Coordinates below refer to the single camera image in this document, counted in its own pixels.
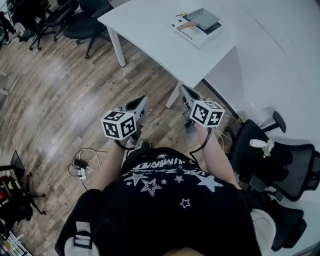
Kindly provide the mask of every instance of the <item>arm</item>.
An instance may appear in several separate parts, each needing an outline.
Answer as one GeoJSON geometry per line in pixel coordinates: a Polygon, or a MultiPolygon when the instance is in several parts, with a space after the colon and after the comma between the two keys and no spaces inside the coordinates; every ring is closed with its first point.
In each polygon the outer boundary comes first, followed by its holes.
{"type": "MultiPolygon", "coordinates": [[[[208,128],[202,127],[198,123],[195,123],[194,126],[196,128],[200,144],[202,144],[207,138],[208,128]]],[[[208,173],[223,181],[233,184],[237,189],[241,189],[236,181],[234,170],[232,169],[227,156],[221,149],[216,136],[212,133],[202,150],[208,173]]]]}
{"type": "MultiPolygon", "coordinates": [[[[121,141],[121,144],[125,146],[128,139],[121,141]]],[[[101,166],[97,170],[97,174],[92,181],[92,188],[97,190],[104,190],[106,186],[115,181],[121,172],[121,165],[124,159],[125,150],[120,148],[114,141],[107,155],[103,159],[101,166]]]]}

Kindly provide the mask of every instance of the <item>star print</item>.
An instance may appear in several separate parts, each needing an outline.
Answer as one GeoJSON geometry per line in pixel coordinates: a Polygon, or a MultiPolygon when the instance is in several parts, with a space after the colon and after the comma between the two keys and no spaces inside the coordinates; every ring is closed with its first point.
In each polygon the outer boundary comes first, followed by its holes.
{"type": "Polygon", "coordinates": [[[180,182],[183,182],[184,181],[184,179],[182,178],[182,176],[175,176],[175,179],[174,179],[175,181],[177,181],[178,183],[180,183],[180,182]]]}
{"type": "Polygon", "coordinates": [[[138,181],[142,178],[148,178],[147,176],[144,176],[143,174],[135,174],[132,173],[132,176],[129,178],[124,179],[124,181],[133,180],[133,185],[136,186],[138,181]]]}
{"type": "Polygon", "coordinates": [[[182,199],[182,202],[180,203],[181,206],[183,206],[183,209],[186,209],[186,207],[191,206],[191,204],[189,203],[190,199],[182,199]]]}
{"type": "Polygon", "coordinates": [[[158,158],[163,158],[163,159],[165,159],[166,156],[167,156],[167,154],[160,154],[160,155],[158,155],[158,157],[157,157],[156,159],[158,159],[158,158]]]}
{"type": "Polygon", "coordinates": [[[198,177],[199,180],[201,180],[201,182],[198,183],[198,185],[201,186],[206,186],[208,189],[210,189],[211,192],[215,192],[215,187],[223,187],[222,184],[217,183],[215,181],[215,177],[214,176],[208,176],[208,177],[203,177],[200,176],[198,174],[196,174],[195,176],[198,177]]]}
{"type": "Polygon", "coordinates": [[[156,184],[156,179],[155,178],[153,180],[151,180],[151,181],[146,181],[144,179],[142,179],[141,181],[144,184],[144,187],[141,189],[141,192],[148,191],[152,197],[155,194],[155,190],[162,189],[162,187],[160,187],[158,184],[156,184]]]}

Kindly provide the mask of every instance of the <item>shoe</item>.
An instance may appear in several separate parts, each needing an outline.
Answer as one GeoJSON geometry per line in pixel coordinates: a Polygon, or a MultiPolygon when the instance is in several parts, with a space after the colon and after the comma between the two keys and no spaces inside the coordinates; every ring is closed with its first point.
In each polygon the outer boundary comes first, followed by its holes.
{"type": "Polygon", "coordinates": [[[150,142],[147,140],[147,139],[143,139],[141,142],[140,142],[140,146],[139,146],[139,149],[151,149],[151,144],[150,142]]]}

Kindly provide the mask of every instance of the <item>black t-shirt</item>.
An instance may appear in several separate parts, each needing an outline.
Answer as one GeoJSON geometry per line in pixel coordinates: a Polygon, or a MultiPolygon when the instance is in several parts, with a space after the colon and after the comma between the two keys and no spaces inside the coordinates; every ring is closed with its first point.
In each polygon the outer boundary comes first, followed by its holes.
{"type": "Polygon", "coordinates": [[[203,255],[261,255],[246,195],[185,155],[156,148],[132,153],[122,176],[78,200],[56,251],[90,222],[100,255],[163,255],[189,247],[203,255]]]}

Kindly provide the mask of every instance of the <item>wooden floor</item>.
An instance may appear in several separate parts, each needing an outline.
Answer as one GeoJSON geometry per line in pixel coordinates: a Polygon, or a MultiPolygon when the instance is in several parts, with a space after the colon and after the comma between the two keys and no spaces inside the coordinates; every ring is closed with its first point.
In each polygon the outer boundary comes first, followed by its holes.
{"type": "MultiPolygon", "coordinates": [[[[0,49],[0,70],[8,74],[0,87],[10,92],[0,99],[0,165],[9,164],[17,150],[26,171],[33,173],[32,187],[46,194],[36,202],[47,215],[34,210],[31,221],[14,231],[25,235],[22,242],[32,254],[51,256],[56,255],[54,244],[64,222],[85,191],[77,177],[69,176],[68,164],[82,148],[108,151],[100,123],[107,110],[147,95],[152,112],[143,123],[142,138],[186,155],[198,143],[194,133],[183,129],[182,103],[165,107],[177,80],[126,40],[121,40],[127,63],[123,68],[112,44],[102,40],[94,44],[89,60],[83,58],[88,42],[76,45],[64,37],[53,42],[49,35],[41,41],[42,51],[28,50],[29,44],[13,41],[0,49]]],[[[196,89],[216,100],[204,84],[196,89]]],[[[237,126],[224,117],[220,131],[229,123],[237,126]]],[[[227,152],[231,142],[224,138],[224,143],[227,152]]],[[[102,160],[105,154],[98,155],[102,160]]],[[[197,156],[205,168],[201,153],[197,156]]],[[[88,152],[81,158],[96,160],[88,152]]]]}

